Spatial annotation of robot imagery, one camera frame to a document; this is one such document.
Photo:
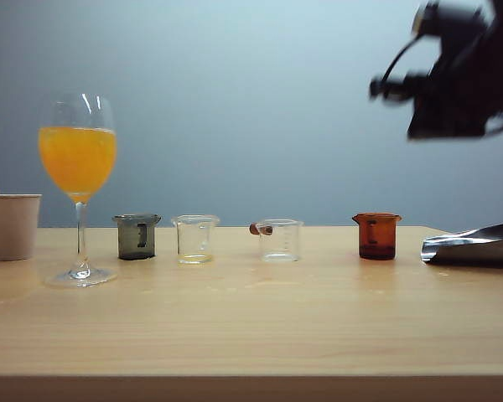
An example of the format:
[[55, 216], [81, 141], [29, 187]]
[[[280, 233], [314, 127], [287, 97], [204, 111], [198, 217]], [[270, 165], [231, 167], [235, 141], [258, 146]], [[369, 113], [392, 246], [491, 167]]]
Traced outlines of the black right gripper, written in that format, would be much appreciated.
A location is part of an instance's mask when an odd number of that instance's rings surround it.
[[479, 10], [466, 11], [439, 2], [418, 9], [412, 24], [417, 39], [438, 38], [440, 55], [429, 73], [403, 78], [374, 78], [370, 98], [385, 102], [413, 99], [407, 129], [411, 140], [481, 137], [491, 100], [483, 81], [495, 74], [499, 26], [486, 24]]

